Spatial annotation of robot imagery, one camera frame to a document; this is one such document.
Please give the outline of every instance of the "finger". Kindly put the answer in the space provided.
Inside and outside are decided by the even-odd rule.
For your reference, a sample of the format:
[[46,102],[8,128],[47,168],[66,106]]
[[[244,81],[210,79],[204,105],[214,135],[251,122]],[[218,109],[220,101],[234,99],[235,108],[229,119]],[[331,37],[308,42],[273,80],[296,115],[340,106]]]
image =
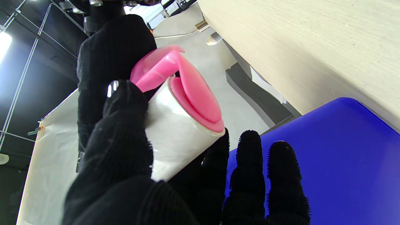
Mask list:
[[310,206],[301,186],[302,176],[290,144],[275,142],[268,153],[271,190],[268,220],[281,224],[310,224]]
[[102,118],[108,84],[128,80],[133,66],[156,48],[153,35],[137,15],[111,20],[81,45],[77,67],[79,151],[85,151],[94,125]]
[[238,167],[230,179],[230,194],[223,208],[225,224],[258,223],[264,220],[265,181],[262,174],[261,139],[245,131],[236,152]]
[[121,179],[133,175],[150,178],[153,152],[145,134],[147,107],[139,88],[120,80],[90,136],[83,170],[90,164],[90,168],[118,171],[115,176]]
[[106,101],[103,117],[114,112],[128,110],[144,117],[148,108],[148,101],[141,90],[129,80],[119,80],[118,88]]
[[210,149],[216,149],[216,146],[220,145],[221,141],[227,143],[227,149],[229,151],[228,130],[226,130],[226,133],[223,137],[219,138],[210,148],[206,149],[202,154],[196,157],[192,162],[190,162],[168,181],[168,184],[171,185],[182,196],[182,198],[186,200],[187,203],[189,203],[189,198],[191,195],[193,195],[194,190],[197,190],[199,188],[199,184],[201,183],[199,181],[199,176],[206,152],[208,152]]
[[104,117],[88,141],[82,171],[66,197],[65,212],[76,218],[112,187],[132,178],[151,178],[153,151],[144,130],[147,101],[132,83],[119,83],[106,101]]
[[228,158],[229,133],[225,129],[225,135],[207,149],[193,186],[189,206],[201,224],[219,225],[222,220]]

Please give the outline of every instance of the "blue bin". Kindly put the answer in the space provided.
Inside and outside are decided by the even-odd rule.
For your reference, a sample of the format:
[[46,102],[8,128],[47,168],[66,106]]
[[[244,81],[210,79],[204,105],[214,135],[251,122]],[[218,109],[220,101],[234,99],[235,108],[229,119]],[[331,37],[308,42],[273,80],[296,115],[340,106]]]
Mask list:
[[[351,98],[338,98],[261,137],[267,153],[286,141],[296,152],[311,224],[400,224],[400,135]],[[228,160],[229,182],[236,149]]]

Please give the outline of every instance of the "gray floor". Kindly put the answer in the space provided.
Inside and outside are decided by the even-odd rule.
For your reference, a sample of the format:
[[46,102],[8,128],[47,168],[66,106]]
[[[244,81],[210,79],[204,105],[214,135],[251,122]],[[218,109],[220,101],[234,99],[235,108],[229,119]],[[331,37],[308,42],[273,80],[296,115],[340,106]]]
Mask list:
[[[202,20],[200,7],[195,3],[185,12],[162,21],[154,29],[154,36],[189,33],[195,29],[194,25]],[[209,28],[203,33],[157,39],[156,42],[158,47],[177,44],[186,51],[184,56],[203,75],[217,98],[225,127],[229,130],[230,149],[235,149],[243,131],[255,130],[261,134],[269,127],[226,81],[225,70],[235,64],[236,60],[223,42],[214,46],[206,44],[207,38],[213,32],[214,30]]]

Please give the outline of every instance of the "black glove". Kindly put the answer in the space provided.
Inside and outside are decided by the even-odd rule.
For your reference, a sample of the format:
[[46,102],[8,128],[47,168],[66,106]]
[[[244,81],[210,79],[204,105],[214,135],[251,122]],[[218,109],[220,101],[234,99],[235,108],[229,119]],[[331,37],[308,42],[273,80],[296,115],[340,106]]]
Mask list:
[[[245,132],[241,137],[238,172],[235,171],[232,177],[233,192],[225,203],[223,214],[229,150],[227,131],[168,183],[156,183],[150,179],[153,154],[144,132],[144,118],[148,100],[155,90],[143,95],[126,80],[135,63],[155,48],[144,21],[135,15],[109,22],[82,44],[78,60],[78,131],[79,148],[86,151],[86,156],[83,170],[67,194],[62,224],[219,224],[221,220],[232,224],[236,219],[243,223],[252,223],[254,219],[262,221],[264,208],[259,203],[264,202],[265,186],[261,145],[255,132]],[[120,85],[107,100],[107,87],[113,80],[120,80]],[[241,158],[245,159],[244,163],[239,163]],[[298,178],[294,176],[289,180],[294,182]],[[247,184],[253,184],[253,187],[243,188]],[[289,191],[277,191],[274,196],[282,199],[291,195],[297,197],[291,193],[298,191],[299,185],[301,188],[300,182],[292,189],[286,184],[292,185],[292,182],[283,179],[277,185],[273,184],[273,187],[284,187]],[[273,216],[271,211],[273,202],[273,205],[279,205],[270,200],[271,215],[267,219],[279,224],[284,221],[279,215],[285,215],[288,209],[284,206],[294,201],[284,200],[282,207],[276,210],[277,216]],[[249,214],[250,208],[243,207],[246,205],[256,211]]]
[[133,66],[156,48],[152,33],[138,15],[111,20],[81,45],[77,68],[80,152],[85,152],[90,134],[102,118],[108,84],[128,80]]
[[238,166],[231,176],[222,224],[310,224],[310,207],[301,186],[300,168],[288,143],[276,142],[268,152],[271,190],[267,202],[270,214],[265,219],[262,147],[257,132],[246,131],[241,135],[236,161]]

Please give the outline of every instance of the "ceiling light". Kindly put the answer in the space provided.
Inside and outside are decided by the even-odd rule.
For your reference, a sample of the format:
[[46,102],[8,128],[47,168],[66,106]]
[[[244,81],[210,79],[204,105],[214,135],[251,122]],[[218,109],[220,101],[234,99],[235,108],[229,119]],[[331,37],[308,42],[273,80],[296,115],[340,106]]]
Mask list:
[[0,153],[0,165],[6,164],[10,160],[10,157]]
[[0,33],[0,63],[3,60],[8,48],[10,47],[11,41],[12,38],[10,35],[4,32]]

